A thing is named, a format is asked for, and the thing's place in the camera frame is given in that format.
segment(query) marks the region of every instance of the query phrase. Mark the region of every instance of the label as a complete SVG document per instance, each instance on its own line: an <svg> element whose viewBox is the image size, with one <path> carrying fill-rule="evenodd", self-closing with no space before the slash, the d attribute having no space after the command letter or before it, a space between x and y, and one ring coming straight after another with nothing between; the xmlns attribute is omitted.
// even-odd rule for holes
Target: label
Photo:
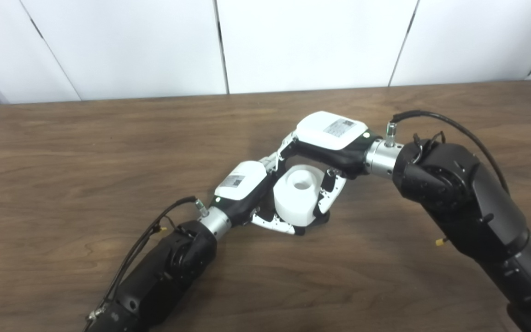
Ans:
<svg viewBox="0 0 531 332"><path fill-rule="evenodd" d="M327 126L327 128L325 128L323 132L326 132L327 134L331 134L339 138L343 136L343 134L345 134L353 126L356 126L356 123L354 121L338 119L335 120L335 122L333 122L329 126Z"/></svg>
<svg viewBox="0 0 531 332"><path fill-rule="evenodd" d="M241 182L243 181L244 178L245 178L245 176L229 175L218 186L219 187L236 188L236 187L238 187L241 184Z"/></svg>

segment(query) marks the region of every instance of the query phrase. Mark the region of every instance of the cable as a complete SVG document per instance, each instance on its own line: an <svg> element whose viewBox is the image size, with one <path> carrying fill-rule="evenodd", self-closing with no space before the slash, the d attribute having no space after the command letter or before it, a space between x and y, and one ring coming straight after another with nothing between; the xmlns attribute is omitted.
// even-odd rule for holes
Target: cable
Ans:
<svg viewBox="0 0 531 332"><path fill-rule="evenodd" d="M447 116L434 113L434 112L422 111L421 109L395 114L392 116L392 120L390 121L396 124L400 122L401 120L415 118L417 116L428 116L429 118L441 120L449 124L450 126L456 128L457 130L462 132L462 134L468 136L468 138L470 138L470 140L472 140L478 146L478 148L485 155L485 157L487 157L487 159L489 160L489 163L491 164L491 166L493 167L493 170L495 171L495 174L497 174L497 178L499 178L501 187L503 187L506 193L509 194L509 187L507 186L507 181L505 180L505 177L503 176L503 173L501 172L499 165L495 161L495 158L493 158L493 156L491 155L487 147L485 147L485 145L480 141L480 139L478 139L478 137L476 137L472 132L470 132L470 130L464 128L464 126L462 126L458 122L455 122L454 120L448 118Z"/></svg>
<svg viewBox="0 0 531 332"><path fill-rule="evenodd" d="M95 310L98 310L101 307L103 307L103 305L106 302L114 300L114 297L116 296L116 289L118 288L118 286L122 282L122 278L124 277L124 274L128 270L128 267L130 267L132 262L135 260L136 256L141 252L141 250L143 250L143 247L145 246L145 244L149 240L150 236L153 235L154 233L156 233L157 231L159 231L158 230L158 225L159 225L160 221L171 210L173 210L177 206L180 206L180 205L185 204L187 202L196 202L197 199L198 198L196 198L195 196L189 196L189 197L181 198L180 200L178 200L175 203L171 204L163 212L161 212L160 215L158 215L158 217L156 217L153 220L153 222L150 223L149 227L147 227L147 229L145 229L145 231L143 232L141 237L139 237L139 239L137 239L135 244L128 251L128 254L126 254L126 257L124 257L124 260L120 264L120 267L118 267L118 271L116 271L116 274L114 275L114 278L112 278L112 281L110 282L110 286L108 286L108 289L106 290L104 296L101 298L100 304L97 305ZM84 332L89 329L89 326L91 326L91 323L93 323L91 320L87 321L87 324L86 324L86 326L85 326L85 328L83 330Z"/></svg>

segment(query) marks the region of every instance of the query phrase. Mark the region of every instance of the white cylindrical object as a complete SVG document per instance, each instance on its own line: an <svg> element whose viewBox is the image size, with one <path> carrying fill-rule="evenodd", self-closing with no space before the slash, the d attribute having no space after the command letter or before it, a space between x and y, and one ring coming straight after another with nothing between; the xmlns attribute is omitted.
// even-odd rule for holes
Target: white cylindrical object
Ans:
<svg viewBox="0 0 531 332"><path fill-rule="evenodd" d="M314 220L323 171L314 166L296 165L274 185L276 212L287 223L306 227Z"/></svg>

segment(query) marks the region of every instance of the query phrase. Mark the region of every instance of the hole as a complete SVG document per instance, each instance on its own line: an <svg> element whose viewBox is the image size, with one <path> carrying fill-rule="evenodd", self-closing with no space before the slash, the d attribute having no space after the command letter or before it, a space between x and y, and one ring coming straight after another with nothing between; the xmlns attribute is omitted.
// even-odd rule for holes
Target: hole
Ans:
<svg viewBox="0 0 531 332"><path fill-rule="evenodd" d="M454 163L456 164L456 166L458 166L458 168L459 168L462 172L465 171L464 166L462 166L459 162L457 162L457 161L455 160Z"/></svg>
<svg viewBox="0 0 531 332"><path fill-rule="evenodd" d="M306 190L314 185L316 179L311 172L306 170L297 170L293 172L288 181L298 190Z"/></svg>
<svg viewBox="0 0 531 332"><path fill-rule="evenodd" d="M298 190L305 190L308 189L310 185L306 182L297 182L295 183L295 188Z"/></svg>

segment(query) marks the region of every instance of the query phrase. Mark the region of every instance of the yellow connector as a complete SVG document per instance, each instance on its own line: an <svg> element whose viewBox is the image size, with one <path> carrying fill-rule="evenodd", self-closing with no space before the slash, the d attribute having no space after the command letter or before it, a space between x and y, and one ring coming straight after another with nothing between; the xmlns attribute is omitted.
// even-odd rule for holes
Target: yellow connector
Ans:
<svg viewBox="0 0 531 332"><path fill-rule="evenodd" d="M437 239L436 240L436 246L440 247L443 246L446 242L448 242L448 238L444 237L443 239Z"/></svg>

